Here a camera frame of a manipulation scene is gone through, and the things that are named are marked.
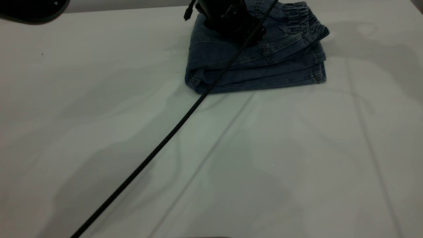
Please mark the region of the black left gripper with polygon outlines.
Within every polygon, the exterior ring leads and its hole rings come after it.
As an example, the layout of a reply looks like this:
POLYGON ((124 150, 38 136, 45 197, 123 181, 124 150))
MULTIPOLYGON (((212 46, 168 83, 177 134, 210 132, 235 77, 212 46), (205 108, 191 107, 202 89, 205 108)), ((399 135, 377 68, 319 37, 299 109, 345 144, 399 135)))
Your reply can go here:
POLYGON ((204 25, 223 37, 249 46, 258 44, 266 34, 260 18, 253 16, 245 0, 197 0, 197 11, 205 16, 204 25))

